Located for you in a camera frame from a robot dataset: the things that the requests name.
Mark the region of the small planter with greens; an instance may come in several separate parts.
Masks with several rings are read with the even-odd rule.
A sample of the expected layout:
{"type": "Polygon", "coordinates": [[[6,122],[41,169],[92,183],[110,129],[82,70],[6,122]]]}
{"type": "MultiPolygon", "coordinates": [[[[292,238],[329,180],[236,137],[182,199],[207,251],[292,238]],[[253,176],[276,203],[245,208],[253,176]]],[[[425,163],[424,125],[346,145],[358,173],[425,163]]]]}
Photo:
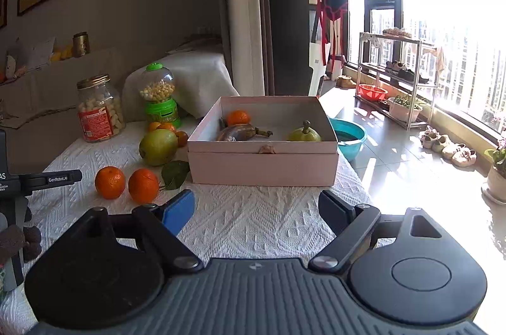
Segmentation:
{"type": "Polygon", "coordinates": [[[398,95],[395,97],[389,97],[387,103],[389,114],[394,119],[398,119],[404,123],[407,123],[408,119],[411,119],[412,122],[414,122],[418,118],[418,114],[423,111],[422,106],[418,103],[414,103],[413,108],[410,109],[411,98],[408,96],[398,95]]]}

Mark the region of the green candy dispenser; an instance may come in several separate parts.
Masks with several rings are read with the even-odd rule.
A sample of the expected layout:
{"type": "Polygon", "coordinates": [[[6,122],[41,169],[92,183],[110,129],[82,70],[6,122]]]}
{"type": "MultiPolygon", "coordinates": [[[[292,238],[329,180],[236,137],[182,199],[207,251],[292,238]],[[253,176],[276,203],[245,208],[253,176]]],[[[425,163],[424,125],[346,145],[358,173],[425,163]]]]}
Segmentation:
{"type": "Polygon", "coordinates": [[[162,63],[153,62],[141,73],[138,91],[144,102],[148,122],[171,124],[178,128],[181,120],[173,98],[176,85],[171,71],[162,63]]]}

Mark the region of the teal plastic basin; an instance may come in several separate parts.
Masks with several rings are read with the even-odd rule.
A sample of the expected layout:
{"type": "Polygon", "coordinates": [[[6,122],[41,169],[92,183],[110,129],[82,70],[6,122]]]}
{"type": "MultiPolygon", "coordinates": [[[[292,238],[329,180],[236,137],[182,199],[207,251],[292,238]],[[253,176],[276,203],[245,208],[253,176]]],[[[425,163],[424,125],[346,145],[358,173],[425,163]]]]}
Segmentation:
{"type": "Polygon", "coordinates": [[[335,131],[341,153],[348,161],[355,160],[367,138],[365,128],[344,119],[329,119],[329,121],[335,131]]]}

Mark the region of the red plastic basket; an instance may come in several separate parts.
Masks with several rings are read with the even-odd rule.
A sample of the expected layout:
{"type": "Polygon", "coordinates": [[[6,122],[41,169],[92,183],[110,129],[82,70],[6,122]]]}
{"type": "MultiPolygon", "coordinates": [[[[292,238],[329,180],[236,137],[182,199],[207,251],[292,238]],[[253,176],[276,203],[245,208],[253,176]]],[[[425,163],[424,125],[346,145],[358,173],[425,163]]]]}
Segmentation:
{"type": "Polygon", "coordinates": [[[359,84],[358,96],[371,102],[384,101],[388,98],[388,91],[370,84],[359,84]]]}

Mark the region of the glass jar red label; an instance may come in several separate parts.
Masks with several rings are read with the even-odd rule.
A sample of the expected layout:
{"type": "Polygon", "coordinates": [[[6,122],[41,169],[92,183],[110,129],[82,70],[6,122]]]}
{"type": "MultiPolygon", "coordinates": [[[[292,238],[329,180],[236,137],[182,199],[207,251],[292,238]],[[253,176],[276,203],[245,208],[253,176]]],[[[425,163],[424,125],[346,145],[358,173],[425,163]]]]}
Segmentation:
{"type": "Polygon", "coordinates": [[[122,102],[108,74],[93,76],[76,84],[78,117],[83,138],[98,143],[120,134],[125,128],[122,102]]]}

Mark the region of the small orange kumquat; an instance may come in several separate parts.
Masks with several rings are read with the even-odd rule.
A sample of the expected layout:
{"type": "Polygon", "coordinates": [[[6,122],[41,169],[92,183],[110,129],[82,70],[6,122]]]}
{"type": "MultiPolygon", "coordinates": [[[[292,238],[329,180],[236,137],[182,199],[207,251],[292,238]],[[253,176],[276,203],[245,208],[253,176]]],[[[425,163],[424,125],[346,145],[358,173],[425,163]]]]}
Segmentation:
{"type": "Polygon", "coordinates": [[[147,130],[148,130],[149,132],[151,132],[151,131],[155,131],[156,129],[158,129],[158,128],[159,128],[159,126],[160,126],[160,125],[161,125],[161,123],[160,123],[160,122],[151,122],[151,123],[148,125],[147,130]]]}

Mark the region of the yellow green pear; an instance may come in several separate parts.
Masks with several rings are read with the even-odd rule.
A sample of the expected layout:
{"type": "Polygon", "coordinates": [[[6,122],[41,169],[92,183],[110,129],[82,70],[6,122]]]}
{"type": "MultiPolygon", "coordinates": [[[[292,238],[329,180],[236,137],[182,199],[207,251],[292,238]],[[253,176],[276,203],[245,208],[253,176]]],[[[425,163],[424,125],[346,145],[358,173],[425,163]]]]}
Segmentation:
{"type": "Polygon", "coordinates": [[[303,125],[296,130],[292,131],[287,140],[289,142],[320,142],[322,137],[319,133],[311,127],[311,122],[305,120],[303,125]]]}

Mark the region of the potted plant white pot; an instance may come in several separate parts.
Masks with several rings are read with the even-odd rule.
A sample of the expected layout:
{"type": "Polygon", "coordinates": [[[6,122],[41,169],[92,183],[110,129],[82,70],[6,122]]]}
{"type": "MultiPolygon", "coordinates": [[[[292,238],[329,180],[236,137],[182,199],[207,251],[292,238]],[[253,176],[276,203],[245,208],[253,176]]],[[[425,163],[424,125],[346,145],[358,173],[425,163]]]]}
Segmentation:
{"type": "Polygon", "coordinates": [[[484,194],[499,205],[506,202],[506,142],[505,132],[501,134],[495,149],[486,149],[484,155],[491,160],[484,194]]]}

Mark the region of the orange mandarin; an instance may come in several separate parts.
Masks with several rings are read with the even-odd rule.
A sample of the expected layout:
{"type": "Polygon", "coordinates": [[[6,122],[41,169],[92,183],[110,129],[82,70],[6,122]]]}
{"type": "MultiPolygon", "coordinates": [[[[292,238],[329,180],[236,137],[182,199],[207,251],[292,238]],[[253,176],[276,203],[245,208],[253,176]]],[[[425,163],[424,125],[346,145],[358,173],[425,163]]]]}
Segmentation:
{"type": "Polygon", "coordinates": [[[101,168],[94,180],[97,193],[106,200],[116,200],[125,189],[124,173],[115,166],[101,168]]]}
{"type": "Polygon", "coordinates": [[[244,110],[235,110],[227,114],[225,122],[228,126],[248,125],[251,121],[250,115],[244,110]]]}

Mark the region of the gold metal tin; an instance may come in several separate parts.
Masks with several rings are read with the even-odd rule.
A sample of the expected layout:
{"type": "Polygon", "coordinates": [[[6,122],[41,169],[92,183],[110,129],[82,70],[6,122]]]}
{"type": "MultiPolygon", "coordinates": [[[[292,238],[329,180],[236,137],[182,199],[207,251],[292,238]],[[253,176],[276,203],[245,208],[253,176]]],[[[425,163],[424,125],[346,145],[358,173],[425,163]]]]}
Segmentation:
{"type": "Polygon", "coordinates": [[[85,56],[90,53],[90,43],[88,33],[86,31],[77,33],[73,36],[73,56],[76,58],[85,56]]]}

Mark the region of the hanging dark red clothes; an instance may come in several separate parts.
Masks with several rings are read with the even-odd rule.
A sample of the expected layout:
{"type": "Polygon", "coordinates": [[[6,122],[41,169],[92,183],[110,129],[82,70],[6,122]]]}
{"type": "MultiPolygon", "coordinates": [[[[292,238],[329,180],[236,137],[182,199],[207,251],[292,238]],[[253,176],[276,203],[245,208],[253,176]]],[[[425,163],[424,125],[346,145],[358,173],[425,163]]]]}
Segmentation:
{"type": "Polygon", "coordinates": [[[322,30],[323,64],[331,63],[335,66],[338,44],[336,22],[348,11],[348,0],[317,0],[317,20],[322,30]]]}

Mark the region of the mandarin with green leaf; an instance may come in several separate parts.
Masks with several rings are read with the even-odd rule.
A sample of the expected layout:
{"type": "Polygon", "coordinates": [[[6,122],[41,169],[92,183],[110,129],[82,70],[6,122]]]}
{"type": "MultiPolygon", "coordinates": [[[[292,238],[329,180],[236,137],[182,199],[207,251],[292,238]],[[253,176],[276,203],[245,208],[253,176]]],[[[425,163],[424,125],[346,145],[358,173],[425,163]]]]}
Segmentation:
{"type": "Polygon", "coordinates": [[[153,203],[160,190],[177,190],[190,172],[189,163],[173,160],[163,165],[159,177],[152,171],[141,168],[129,178],[128,188],[131,199],[140,205],[153,203]]]}

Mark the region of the brown banana with sticker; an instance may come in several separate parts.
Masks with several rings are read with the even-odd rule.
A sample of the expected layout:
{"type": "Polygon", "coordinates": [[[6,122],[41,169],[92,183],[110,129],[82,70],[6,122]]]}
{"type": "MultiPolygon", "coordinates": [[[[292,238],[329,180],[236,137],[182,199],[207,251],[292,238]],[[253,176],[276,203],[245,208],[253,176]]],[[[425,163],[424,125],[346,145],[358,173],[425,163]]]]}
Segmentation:
{"type": "Polygon", "coordinates": [[[221,142],[242,142],[256,136],[270,138],[273,135],[272,131],[264,131],[251,124],[228,125],[225,119],[219,120],[219,128],[216,140],[221,142]]]}

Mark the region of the pink cardboard box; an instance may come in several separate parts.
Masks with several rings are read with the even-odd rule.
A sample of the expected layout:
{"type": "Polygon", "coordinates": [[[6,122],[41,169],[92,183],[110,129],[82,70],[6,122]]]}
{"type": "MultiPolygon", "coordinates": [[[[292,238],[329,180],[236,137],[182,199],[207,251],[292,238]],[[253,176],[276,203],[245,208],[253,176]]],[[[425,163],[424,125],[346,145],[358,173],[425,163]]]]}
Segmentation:
{"type": "Polygon", "coordinates": [[[219,98],[197,125],[187,144],[196,184],[271,187],[330,187],[335,183],[337,138],[320,100],[311,96],[233,96],[219,98]],[[251,124],[272,131],[270,138],[221,142],[219,120],[246,111],[251,124]],[[320,142],[289,142],[305,120],[320,142]]]}

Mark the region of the large green pear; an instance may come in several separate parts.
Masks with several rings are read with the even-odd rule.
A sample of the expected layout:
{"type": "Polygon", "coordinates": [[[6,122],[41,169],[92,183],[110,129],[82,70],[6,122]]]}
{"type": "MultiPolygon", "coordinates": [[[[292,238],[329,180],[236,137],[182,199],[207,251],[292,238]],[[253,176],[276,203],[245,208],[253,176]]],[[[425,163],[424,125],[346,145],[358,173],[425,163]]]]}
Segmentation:
{"type": "Polygon", "coordinates": [[[174,132],[155,130],[148,132],[139,144],[139,153],[149,166],[163,166],[171,161],[178,150],[178,140],[174,132]]]}

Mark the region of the white textured tablecloth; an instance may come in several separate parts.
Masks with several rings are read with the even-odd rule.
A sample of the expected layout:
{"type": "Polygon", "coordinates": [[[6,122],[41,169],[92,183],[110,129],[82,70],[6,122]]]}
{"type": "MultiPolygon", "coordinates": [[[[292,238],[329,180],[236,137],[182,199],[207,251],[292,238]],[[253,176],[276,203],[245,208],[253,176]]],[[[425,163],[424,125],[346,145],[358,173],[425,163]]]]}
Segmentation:
{"type": "MultiPolygon", "coordinates": [[[[138,152],[143,125],[130,123],[117,137],[102,143],[76,139],[50,163],[46,172],[78,169],[76,184],[43,190],[29,198],[43,249],[49,248],[90,207],[130,213],[128,193],[113,201],[95,190],[96,172],[115,166],[126,176],[141,168],[138,152]]],[[[195,196],[195,213],[178,238],[203,261],[211,258],[285,258],[309,260],[334,235],[320,218],[318,187],[244,187],[186,181],[195,196]]]]}

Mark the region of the orange mandarin front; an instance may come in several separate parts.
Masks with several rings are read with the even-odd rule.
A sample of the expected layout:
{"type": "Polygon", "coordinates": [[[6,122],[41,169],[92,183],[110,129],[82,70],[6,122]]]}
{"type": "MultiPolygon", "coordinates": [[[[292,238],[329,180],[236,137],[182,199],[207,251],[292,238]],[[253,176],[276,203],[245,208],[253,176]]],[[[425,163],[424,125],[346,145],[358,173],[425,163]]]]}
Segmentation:
{"type": "Polygon", "coordinates": [[[244,110],[235,110],[227,114],[225,122],[228,126],[248,125],[251,121],[250,115],[244,110]]]}

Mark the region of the metal shoe rack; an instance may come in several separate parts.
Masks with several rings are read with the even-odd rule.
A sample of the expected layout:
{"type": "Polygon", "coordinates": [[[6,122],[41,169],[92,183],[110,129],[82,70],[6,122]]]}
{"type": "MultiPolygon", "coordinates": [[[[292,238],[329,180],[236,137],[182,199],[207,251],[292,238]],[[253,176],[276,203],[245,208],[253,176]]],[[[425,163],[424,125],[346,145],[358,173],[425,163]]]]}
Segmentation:
{"type": "Polygon", "coordinates": [[[406,130],[422,129],[431,123],[438,90],[441,64],[438,48],[423,40],[412,38],[405,31],[393,28],[382,34],[359,34],[359,60],[355,98],[392,119],[406,130]],[[422,106],[418,118],[407,123],[394,119],[385,100],[371,102],[358,96],[359,84],[370,84],[388,91],[388,98],[408,96],[410,109],[414,103],[422,106]]]}

